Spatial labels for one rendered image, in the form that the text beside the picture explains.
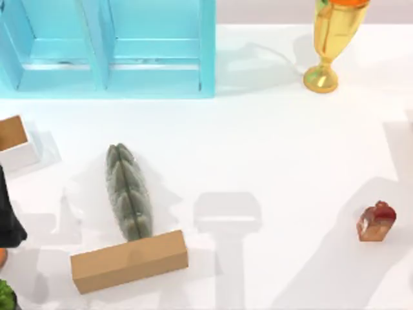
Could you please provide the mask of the grey-green plant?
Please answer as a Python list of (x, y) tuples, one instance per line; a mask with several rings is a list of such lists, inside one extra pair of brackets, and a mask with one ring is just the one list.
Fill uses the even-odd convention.
[(127, 241), (153, 236), (152, 204), (138, 162), (122, 143), (106, 152), (106, 187), (117, 224)]

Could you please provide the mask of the light blue rack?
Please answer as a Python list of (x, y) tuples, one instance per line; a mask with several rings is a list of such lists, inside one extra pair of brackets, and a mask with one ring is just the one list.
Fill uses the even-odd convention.
[(216, 0), (0, 0), (0, 98), (211, 98)]

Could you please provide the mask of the gold trophy cup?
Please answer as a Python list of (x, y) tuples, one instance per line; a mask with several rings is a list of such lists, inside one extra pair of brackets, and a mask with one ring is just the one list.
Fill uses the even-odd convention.
[(320, 62), (303, 76), (311, 91), (326, 94), (338, 86), (332, 62), (347, 47), (364, 20), (370, 0), (316, 0), (314, 48)]

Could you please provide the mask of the small brown and red bread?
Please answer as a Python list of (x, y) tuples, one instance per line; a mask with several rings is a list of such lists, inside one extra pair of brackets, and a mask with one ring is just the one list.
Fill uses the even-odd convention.
[(382, 242), (396, 221), (395, 210), (385, 201), (367, 207), (356, 224), (361, 242)]

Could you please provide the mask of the brown and white box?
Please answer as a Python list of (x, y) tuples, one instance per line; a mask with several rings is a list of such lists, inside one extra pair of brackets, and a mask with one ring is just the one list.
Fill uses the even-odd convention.
[(20, 115), (0, 119), (0, 165), (14, 172), (40, 162), (33, 136)]

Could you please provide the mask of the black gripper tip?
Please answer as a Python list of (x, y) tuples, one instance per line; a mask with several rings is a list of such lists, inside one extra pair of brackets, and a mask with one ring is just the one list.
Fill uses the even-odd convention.
[(4, 170), (0, 165), (0, 247), (17, 248), (27, 237), (25, 228), (21, 225), (13, 210)]

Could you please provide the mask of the green leafy plant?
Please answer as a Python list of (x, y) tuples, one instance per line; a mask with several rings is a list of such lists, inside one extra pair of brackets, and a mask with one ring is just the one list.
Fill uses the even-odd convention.
[(0, 310), (15, 310), (17, 302), (13, 289), (0, 279)]

